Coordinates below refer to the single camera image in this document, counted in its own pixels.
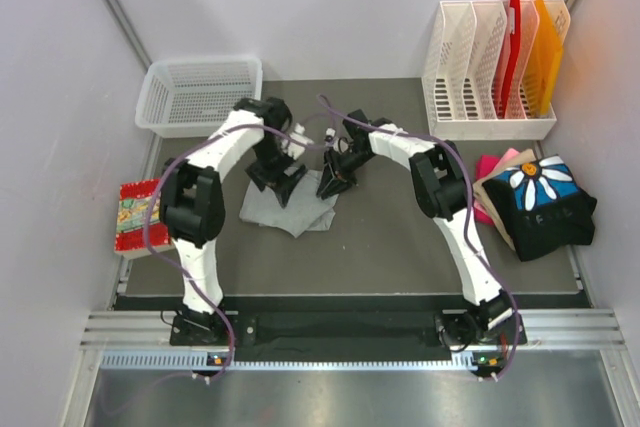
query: metal floor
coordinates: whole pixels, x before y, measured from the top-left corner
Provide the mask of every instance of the metal floor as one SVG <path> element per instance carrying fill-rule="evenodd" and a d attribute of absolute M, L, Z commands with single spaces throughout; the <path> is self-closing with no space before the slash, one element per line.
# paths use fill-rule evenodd
<path fill-rule="evenodd" d="M 166 374 L 101 371 L 86 427 L 622 425 L 594 352 L 522 352 L 497 385 L 468 373 L 230 372 L 210 387 L 186 376 L 144 390 Z"/>
<path fill-rule="evenodd" d="M 408 131 L 428 130 L 420 79 L 266 82 L 263 97 L 285 99 L 300 120 L 320 107 L 317 93 L 351 112 L 361 108 L 370 118 L 387 117 Z M 326 119 L 308 128 L 321 138 Z M 164 162 L 198 139 L 162 142 L 156 174 Z M 501 155 L 508 147 L 531 147 L 527 141 L 457 142 L 471 172 L 481 154 Z M 218 238 L 218 273 L 227 295 L 305 294 L 446 294 L 461 291 L 460 278 L 444 237 L 417 207 L 409 173 L 384 158 L 358 171 L 359 186 L 342 194 L 328 232 L 307 232 L 298 239 L 272 228 L 239 220 L 237 213 L 249 183 L 247 155 L 224 182 L 227 218 Z M 318 153 L 303 161 L 321 169 Z M 522 263 L 497 231 L 479 225 L 489 260 L 512 290 L 519 293 L 575 293 L 578 288 L 565 249 Z M 182 295 L 182 280 L 156 258 L 133 262 L 126 295 Z"/>

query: daisy print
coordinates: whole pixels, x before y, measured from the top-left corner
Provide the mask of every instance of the daisy print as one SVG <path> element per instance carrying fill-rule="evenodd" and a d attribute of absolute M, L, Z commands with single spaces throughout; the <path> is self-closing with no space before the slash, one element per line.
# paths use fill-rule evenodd
<path fill-rule="evenodd" d="M 518 210 L 531 211 L 580 191 L 569 168 L 557 155 L 509 167 L 495 178 L 509 183 Z"/>

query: fabric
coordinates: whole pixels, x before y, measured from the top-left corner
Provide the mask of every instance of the fabric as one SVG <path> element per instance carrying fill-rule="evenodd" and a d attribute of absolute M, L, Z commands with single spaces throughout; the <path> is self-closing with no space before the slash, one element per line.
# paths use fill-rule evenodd
<path fill-rule="evenodd" d="M 483 188 L 522 261 L 593 241 L 597 201 L 578 187 L 557 155 L 507 167 Z"/>
<path fill-rule="evenodd" d="M 303 232 L 325 231 L 331 227 L 335 216 L 333 206 L 338 200 L 334 195 L 326 200 L 316 197 L 321 172 L 310 170 L 300 180 L 283 209 L 271 189 L 262 192 L 253 182 L 244 197 L 240 220 L 264 227 L 276 227 L 299 237 Z"/>
<path fill-rule="evenodd" d="M 502 167 L 507 161 L 513 159 L 516 155 L 518 155 L 516 149 L 509 148 L 505 154 L 498 158 L 495 155 L 483 155 L 480 157 L 480 160 L 476 164 L 476 179 L 482 179 L 489 175 L 496 167 Z M 478 222 L 482 222 L 487 225 L 495 225 L 493 219 L 487 214 L 487 212 L 482 207 L 482 204 L 477 200 L 473 203 L 473 208 L 475 211 L 475 219 Z"/>
<path fill-rule="evenodd" d="M 511 237 L 509 236 L 506 229 L 504 228 L 504 224 L 502 222 L 502 219 L 500 218 L 500 214 L 498 213 L 496 208 L 493 206 L 491 198 L 485 192 L 483 184 L 487 180 L 490 180 L 493 177 L 495 177 L 496 175 L 501 174 L 507 168 L 522 165 L 527 162 L 533 162 L 535 160 L 536 160 L 536 156 L 533 153 L 533 150 L 527 149 L 521 152 L 520 154 L 516 155 L 515 157 L 512 157 L 511 159 L 505 161 L 502 165 L 496 166 L 496 168 L 493 169 L 493 171 L 488 176 L 476 181 L 476 183 L 473 184 L 474 197 L 478 202 L 480 202 L 480 204 L 485 209 L 487 214 L 489 214 L 489 216 L 493 220 L 493 223 L 496 226 L 496 229 L 498 229 L 498 232 L 500 232 L 500 235 L 502 235 L 502 238 L 507 243 L 507 245 L 511 247 L 512 250 L 515 250 L 513 241 L 511 240 Z"/>
<path fill-rule="evenodd" d="M 482 179 L 491 173 L 491 171 L 500 162 L 500 157 L 496 155 L 482 155 L 480 160 L 476 164 L 476 180 Z M 477 222 L 481 222 L 487 225 L 493 225 L 493 220 L 489 217 L 489 214 L 484 210 L 482 204 L 475 200 L 473 202 L 473 213 Z"/>

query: yellow flower center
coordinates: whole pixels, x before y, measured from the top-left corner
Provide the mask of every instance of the yellow flower center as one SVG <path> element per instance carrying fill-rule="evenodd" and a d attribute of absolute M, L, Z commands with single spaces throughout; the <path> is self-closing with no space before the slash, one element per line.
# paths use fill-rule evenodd
<path fill-rule="evenodd" d="M 538 172 L 538 167 L 536 167 L 535 164 L 532 164 L 530 162 L 527 162 L 526 164 L 522 164 L 522 167 L 520 168 L 525 174 L 529 176 L 536 175 L 536 172 Z"/>

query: white file organizer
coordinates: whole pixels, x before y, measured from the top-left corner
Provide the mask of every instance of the white file organizer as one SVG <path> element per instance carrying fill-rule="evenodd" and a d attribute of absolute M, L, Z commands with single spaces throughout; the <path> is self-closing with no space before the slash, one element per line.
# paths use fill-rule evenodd
<path fill-rule="evenodd" d="M 564 41 L 570 24 L 564 1 L 545 1 Z M 538 28 L 532 1 L 522 1 L 522 37 L 514 82 L 520 85 Z M 507 29 L 502 1 L 441 2 L 431 34 L 422 88 L 429 131 L 451 140 L 543 139 L 553 109 L 531 118 L 524 89 L 510 96 L 505 119 L 493 105 L 493 79 Z"/>

